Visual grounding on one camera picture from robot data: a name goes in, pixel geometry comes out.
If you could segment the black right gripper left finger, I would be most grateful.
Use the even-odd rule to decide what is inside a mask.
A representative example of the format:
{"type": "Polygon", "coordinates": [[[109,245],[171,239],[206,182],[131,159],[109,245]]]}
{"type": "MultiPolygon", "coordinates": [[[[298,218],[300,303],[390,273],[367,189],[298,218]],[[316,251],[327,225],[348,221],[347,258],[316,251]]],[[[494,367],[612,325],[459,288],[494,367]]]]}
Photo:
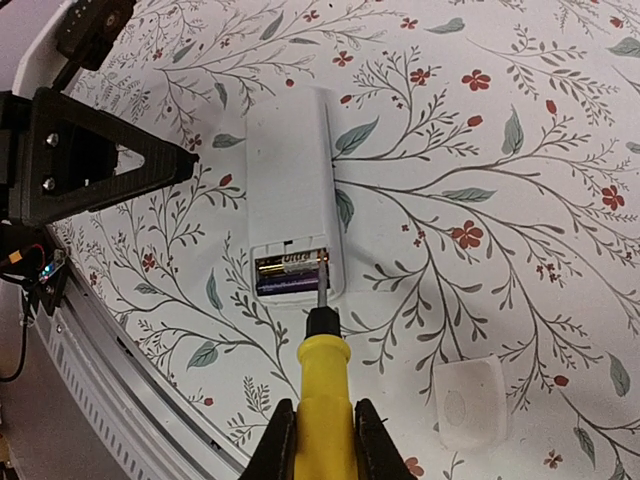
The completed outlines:
{"type": "Polygon", "coordinates": [[[291,480],[296,454],[296,412],[290,399],[278,402],[242,480],[291,480]]]}

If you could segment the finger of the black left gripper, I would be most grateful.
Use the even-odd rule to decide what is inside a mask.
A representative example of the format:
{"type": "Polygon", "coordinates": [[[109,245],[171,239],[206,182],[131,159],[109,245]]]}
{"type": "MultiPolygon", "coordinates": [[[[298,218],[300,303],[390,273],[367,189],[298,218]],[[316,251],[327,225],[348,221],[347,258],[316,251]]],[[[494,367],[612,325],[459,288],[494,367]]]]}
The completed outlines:
{"type": "Polygon", "coordinates": [[[198,161],[114,115],[40,88],[19,140],[19,222],[49,224],[179,184],[198,161]]]}

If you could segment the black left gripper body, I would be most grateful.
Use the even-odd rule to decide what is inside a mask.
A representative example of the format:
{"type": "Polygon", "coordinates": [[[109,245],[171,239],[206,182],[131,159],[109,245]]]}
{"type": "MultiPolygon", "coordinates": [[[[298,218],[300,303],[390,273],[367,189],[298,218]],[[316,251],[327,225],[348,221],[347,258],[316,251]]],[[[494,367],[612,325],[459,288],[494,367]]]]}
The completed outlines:
{"type": "Polygon", "coordinates": [[[26,146],[32,127],[32,101],[1,92],[1,220],[34,225],[27,208],[30,180],[26,146]]]}

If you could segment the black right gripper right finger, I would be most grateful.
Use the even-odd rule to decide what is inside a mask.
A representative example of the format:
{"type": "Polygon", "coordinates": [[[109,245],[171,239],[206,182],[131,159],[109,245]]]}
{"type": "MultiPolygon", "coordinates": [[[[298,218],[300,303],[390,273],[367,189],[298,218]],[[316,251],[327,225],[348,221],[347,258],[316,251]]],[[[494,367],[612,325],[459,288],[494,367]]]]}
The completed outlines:
{"type": "Polygon", "coordinates": [[[369,399],[356,403],[355,446],[359,479],[414,479],[369,399]]]}

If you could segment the yellow handled screwdriver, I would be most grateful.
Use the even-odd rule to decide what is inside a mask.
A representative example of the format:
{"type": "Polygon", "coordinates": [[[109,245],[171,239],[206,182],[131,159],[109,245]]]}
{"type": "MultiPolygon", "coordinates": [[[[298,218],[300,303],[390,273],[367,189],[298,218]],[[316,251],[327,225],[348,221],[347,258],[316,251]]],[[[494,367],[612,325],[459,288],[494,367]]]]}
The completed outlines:
{"type": "Polygon", "coordinates": [[[349,395],[351,350],[339,314],[328,305],[328,254],[318,260],[317,305],[297,351],[301,395],[296,409],[296,479],[356,479],[354,411],[349,395]]]}

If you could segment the white battery cover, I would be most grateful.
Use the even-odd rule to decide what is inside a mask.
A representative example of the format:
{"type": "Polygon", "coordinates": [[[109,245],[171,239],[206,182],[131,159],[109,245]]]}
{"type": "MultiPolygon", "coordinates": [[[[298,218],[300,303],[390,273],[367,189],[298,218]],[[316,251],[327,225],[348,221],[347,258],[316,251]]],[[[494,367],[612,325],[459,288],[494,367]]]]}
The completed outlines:
{"type": "Polygon", "coordinates": [[[492,448],[506,439],[506,390],[497,356],[438,365],[433,386],[444,447],[475,451],[492,448]]]}

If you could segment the white remote control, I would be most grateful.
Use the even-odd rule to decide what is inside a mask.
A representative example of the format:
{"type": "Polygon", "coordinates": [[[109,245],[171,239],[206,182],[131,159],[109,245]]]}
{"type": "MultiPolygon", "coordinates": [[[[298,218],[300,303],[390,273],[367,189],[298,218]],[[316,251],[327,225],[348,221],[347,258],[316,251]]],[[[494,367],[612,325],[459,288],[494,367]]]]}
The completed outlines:
{"type": "Polygon", "coordinates": [[[329,131],[328,92],[307,87],[256,104],[246,118],[248,246],[252,293],[288,308],[313,307],[317,290],[258,296],[267,279],[316,277],[314,272],[264,277],[259,258],[305,250],[328,253],[331,299],[345,290],[329,131]]]}

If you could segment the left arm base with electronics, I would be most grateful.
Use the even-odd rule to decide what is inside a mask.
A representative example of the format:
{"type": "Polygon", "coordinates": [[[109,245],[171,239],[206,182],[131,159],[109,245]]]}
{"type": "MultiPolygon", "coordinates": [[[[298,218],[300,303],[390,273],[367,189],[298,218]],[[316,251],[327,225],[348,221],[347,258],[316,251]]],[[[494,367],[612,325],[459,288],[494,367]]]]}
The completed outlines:
{"type": "Polygon", "coordinates": [[[47,315],[60,306],[69,273],[67,251],[46,227],[1,224],[1,279],[33,295],[47,315]]]}

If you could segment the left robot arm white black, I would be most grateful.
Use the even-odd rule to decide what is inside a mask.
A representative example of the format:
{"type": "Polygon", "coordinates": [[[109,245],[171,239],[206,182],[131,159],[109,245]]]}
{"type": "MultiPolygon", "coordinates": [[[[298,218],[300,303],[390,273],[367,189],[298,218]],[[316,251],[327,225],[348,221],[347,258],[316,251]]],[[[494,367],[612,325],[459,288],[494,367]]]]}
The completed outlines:
{"type": "Polygon", "coordinates": [[[199,157],[71,98],[132,17],[132,1],[65,1],[1,94],[1,218],[39,227],[191,178],[199,157]]]}

